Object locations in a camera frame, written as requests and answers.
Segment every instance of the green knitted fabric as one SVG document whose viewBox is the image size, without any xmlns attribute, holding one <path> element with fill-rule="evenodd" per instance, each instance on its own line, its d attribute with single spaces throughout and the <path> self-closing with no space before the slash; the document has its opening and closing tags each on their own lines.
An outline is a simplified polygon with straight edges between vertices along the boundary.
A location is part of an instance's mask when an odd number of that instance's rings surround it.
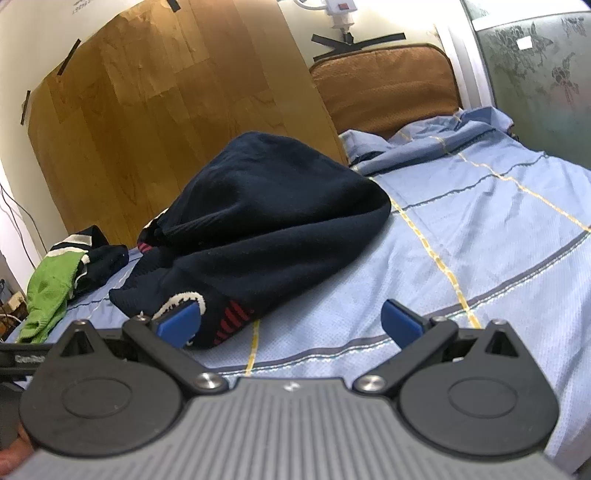
<svg viewBox="0 0 591 480">
<path fill-rule="evenodd" d="M 47 255 L 33 272 L 27 286 L 29 316 L 18 335 L 19 343 L 42 343 L 66 314 L 78 263 L 86 252 L 66 251 Z"/>
</svg>

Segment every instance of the brown cushion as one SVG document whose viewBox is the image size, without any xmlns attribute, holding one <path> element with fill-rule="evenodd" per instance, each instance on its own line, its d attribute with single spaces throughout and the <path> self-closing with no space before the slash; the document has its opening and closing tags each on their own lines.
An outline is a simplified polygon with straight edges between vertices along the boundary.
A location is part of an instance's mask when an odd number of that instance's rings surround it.
<svg viewBox="0 0 591 480">
<path fill-rule="evenodd" d="M 452 65 L 432 45 L 345 54 L 310 73 L 338 133 L 353 128 L 389 138 L 410 122 L 460 107 Z"/>
</svg>

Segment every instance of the gray ribbed surface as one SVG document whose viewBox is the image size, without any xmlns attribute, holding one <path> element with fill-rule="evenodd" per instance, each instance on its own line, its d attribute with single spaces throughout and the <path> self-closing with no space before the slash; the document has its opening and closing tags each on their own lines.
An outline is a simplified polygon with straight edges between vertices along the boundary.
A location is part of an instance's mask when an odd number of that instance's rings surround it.
<svg viewBox="0 0 591 480">
<path fill-rule="evenodd" d="M 38 452 L 10 480 L 564 480 L 536 454 L 476 463 L 411 437 L 382 399 L 341 380 L 242 379 L 191 402 L 176 427 L 128 455 L 104 460 Z"/>
</svg>

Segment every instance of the bed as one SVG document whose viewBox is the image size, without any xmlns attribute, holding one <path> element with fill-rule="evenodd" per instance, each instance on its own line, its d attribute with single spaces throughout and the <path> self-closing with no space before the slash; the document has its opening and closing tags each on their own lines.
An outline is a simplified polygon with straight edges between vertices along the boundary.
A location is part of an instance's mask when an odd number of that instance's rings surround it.
<svg viewBox="0 0 591 480">
<path fill-rule="evenodd" d="M 591 173 L 507 133 L 493 108 L 413 122 L 389 141 L 341 135 L 358 173 L 390 196 L 391 216 L 353 264 L 208 351 L 186 352 L 231 382 L 343 377 L 350 385 L 399 348 L 380 324 L 394 298 L 462 327 L 509 320 L 560 400 L 547 454 L 574 472 L 591 453 Z M 48 341 L 75 319 L 120 327 L 108 299 L 141 254 L 68 307 Z M 13 332 L 14 339 L 18 331 Z"/>
</svg>

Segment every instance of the black device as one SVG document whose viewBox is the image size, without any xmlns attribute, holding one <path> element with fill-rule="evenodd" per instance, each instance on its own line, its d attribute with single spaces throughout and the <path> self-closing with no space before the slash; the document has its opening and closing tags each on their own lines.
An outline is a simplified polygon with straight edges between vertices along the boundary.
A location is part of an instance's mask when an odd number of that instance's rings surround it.
<svg viewBox="0 0 591 480">
<path fill-rule="evenodd" d="M 0 345 L 4 380 L 34 373 L 20 417 L 38 449 L 8 478 L 568 478 L 543 454 L 556 397 L 508 323 L 403 314 L 422 334 L 351 390 L 334 378 L 230 389 L 145 317 L 106 333 L 74 322 L 26 366 L 10 357 L 33 346 Z"/>
</svg>

